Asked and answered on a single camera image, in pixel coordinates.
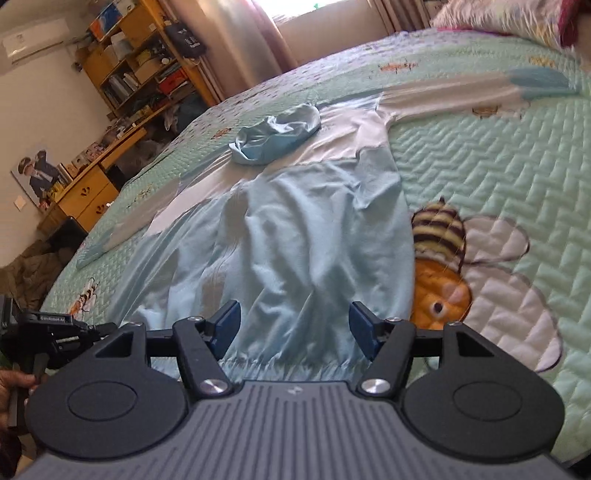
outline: wooden bookshelf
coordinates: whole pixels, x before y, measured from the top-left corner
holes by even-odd
[[[214,95],[211,93],[199,68],[179,55],[178,51],[174,48],[174,45],[164,31],[165,24],[165,13],[158,0],[137,0],[135,8],[121,18],[105,36],[100,40],[96,40],[85,51],[81,49],[82,51],[77,53],[86,74],[116,116],[122,117],[133,114],[134,112],[130,111],[130,109],[136,102],[132,100],[142,99],[143,97],[149,98],[151,93],[156,93],[157,84],[153,81],[154,78],[176,62],[180,63],[189,82],[204,102],[208,106],[216,104]],[[105,53],[105,48],[110,45],[112,36],[120,31],[125,33],[133,50],[118,61],[116,65],[113,65],[109,56]],[[136,56],[158,40],[161,41],[161,44],[168,52],[168,57],[171,61],[163,64],[162,68],[151,74],[143,82],[140,82],[139,88],[126,98],[122,98],[122,95],[117,92],[116,95],[113,95],[109,78],[113,75],[122,77],[123,73],[135,74],[139,68],[138,63],[135,61]],[[109,95],[114,97],[115,102],[112,102]]]

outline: human hand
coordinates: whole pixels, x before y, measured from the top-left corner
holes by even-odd
[[[10,393],[14,388],[36,388],[35,375],[27,375],[18,370],[0,370],[0,431],[8,430],[8,408]]]

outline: wooden desk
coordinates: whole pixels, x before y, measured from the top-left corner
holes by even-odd
[[[107,211],[107,204],[115,200],[119,192],[105,175],[115,162],[145,137],[145,125],[164,112],[175,102],[168,103],[130,128],[113,142],[56,197],[56,201],[43,214],[37,225],[48,235],[69,216],[74,217],[84,230],[90,232],[100,217]]]

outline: curtain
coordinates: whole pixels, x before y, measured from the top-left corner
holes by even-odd
[[[298,66],[277,26],[256,0],[166,3],[208,46],[206,67],[228,95]]]
[[[429,27],[429,16],[423,0],[368,0],[376,8],[388,34]]]

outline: red box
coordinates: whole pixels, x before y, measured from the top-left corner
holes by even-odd
[[[184,70],[178,69],[176,72],[172,72],[164,80],[162,80],[162,82],[158,84],[158,88],[163,94],[168,95],[186,80],[187,75],[185,74]]]

